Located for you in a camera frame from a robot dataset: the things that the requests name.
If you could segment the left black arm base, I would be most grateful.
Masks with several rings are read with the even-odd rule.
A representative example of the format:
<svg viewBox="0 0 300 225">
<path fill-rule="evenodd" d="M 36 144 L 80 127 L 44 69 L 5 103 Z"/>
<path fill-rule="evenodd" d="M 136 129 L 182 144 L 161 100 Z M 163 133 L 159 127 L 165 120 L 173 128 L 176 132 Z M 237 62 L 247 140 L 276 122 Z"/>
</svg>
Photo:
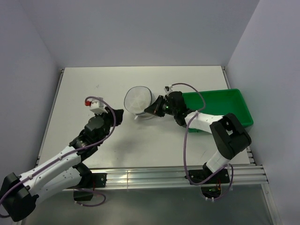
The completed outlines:
<svg viewBox="0 0 300 225">
<path fill-rule="evenodd" d="M 76 188 L 104 188 L 107 181 L 107 173 L 89 173 L 81 177 Z"/>
</svg>

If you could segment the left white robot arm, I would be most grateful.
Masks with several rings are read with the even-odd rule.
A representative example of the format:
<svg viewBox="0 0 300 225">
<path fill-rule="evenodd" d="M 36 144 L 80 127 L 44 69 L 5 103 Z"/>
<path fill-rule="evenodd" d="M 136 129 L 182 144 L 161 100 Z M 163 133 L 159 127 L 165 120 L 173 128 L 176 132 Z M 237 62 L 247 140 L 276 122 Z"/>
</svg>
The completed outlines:
<svg viewBox="0 0 300 225">
<path fill-rule="evenodd" d="M 83 163 L 122 123 L 122 109 L 105 108 L 106 112 L 96 114 L 79 135 L 60 153 L 20 175 L 10 173 L 0 188 L 0 204 L 7 215 L 18 222 L 30 215 L 37 204 L 69 187 L 86 187 L 91 183 L 91 171 Z"/>
</svg>

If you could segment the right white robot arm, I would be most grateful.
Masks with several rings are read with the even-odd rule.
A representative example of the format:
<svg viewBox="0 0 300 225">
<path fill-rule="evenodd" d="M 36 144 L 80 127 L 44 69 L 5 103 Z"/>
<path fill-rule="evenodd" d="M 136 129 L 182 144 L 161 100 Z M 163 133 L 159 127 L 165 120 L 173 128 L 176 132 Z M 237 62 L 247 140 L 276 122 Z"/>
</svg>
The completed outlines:
<svg viewBox="0 0 300 225">
<path fill-rule="evenodd" d="M 203 166 L 204 180 L 212 183 L 219 177 L 219 171 L 248 147 L 252 140 L 235 114 L 205 114 L 201 112 L 205 108 L 206 102 L 201 93 L 173 91 L 165 96 L 159 96 L 153 104 L 145 108 L 144 112 L 157 117 L 171 115 L 179 126 L 186 128 L 183 143 L 183 164 L 186 174 L 188 174 L 186 147 L 189 129 L 213 135 L 217 151 Z"/>
</svg>

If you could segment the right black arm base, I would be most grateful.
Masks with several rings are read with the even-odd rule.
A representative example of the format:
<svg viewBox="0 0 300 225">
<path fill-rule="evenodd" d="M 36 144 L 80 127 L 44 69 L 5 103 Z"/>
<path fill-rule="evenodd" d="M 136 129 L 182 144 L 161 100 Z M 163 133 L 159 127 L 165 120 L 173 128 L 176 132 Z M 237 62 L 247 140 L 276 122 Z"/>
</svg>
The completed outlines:
<svg viewBox="0 0 300 225">
<path fill-rule="evenodd" d="M 190 185 L 228 184 L 231 181 L 226 168 L 218 169 L 215 172 L 211 172 L 208 168 L 196 170 L 185 169 L 185 174 L 185 179 L 188 180 Z"/>
</svg>

